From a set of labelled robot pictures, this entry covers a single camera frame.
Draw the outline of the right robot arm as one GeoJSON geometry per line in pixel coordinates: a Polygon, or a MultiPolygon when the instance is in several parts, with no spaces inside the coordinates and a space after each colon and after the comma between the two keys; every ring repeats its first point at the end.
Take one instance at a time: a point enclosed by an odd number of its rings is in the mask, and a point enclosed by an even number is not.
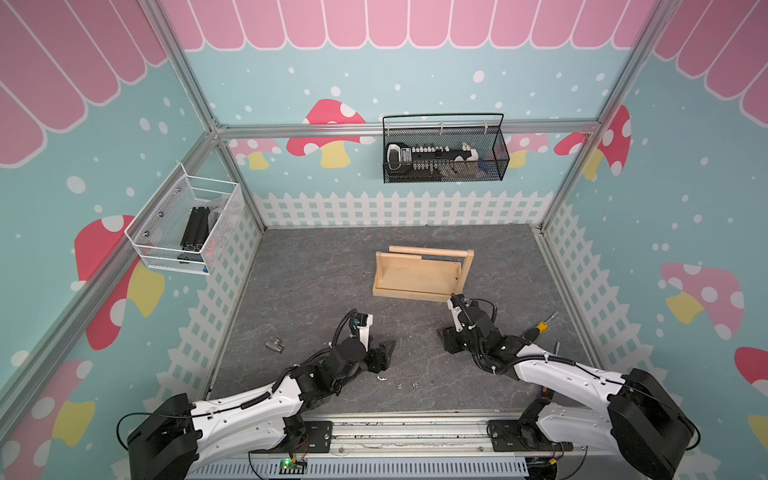
{"type": "Polygon", "coordinates": [[[504,335],[495,313],[480,304],[450,296],[453,324],[438,333],[443,347],[469,353],[487,374],[535,384],[582,405],[581,412],[570,413],[549,397],[534,401],[519,419],[540,436],[619,454],[649,479],[673,478],[685,453],[699,446],[700,430],[651,373],[634,368],[621,374],[549,352],[536,343],[546,322],[504,335]]]}

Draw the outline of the wooden jewelry display stand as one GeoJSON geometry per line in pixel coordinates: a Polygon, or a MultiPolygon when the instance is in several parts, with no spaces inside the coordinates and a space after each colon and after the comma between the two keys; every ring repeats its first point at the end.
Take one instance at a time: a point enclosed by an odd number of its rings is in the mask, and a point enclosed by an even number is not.
{"type": "Polygon", "coordinates": [[[376,253],[372,293],[376,297],[446,302],[462,294],[473,250],[390,246],[376,253]]]}

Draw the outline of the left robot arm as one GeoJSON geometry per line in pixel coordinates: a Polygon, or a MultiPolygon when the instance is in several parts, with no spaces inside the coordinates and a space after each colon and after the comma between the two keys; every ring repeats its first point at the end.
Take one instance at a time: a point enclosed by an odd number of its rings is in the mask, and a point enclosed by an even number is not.
{"type": "Polygon", "coordinates": [[[213,400],[174,395],[129,434],[116,434],[128,453],[133,479],[183,479],[189,473],[241,453],[291,451],[309,437],[304,412],[339,395],[363,373],[390,365],[396,343],[370,341],[373,317],[350,310],[331,341],[259,388],[213,400]]]}

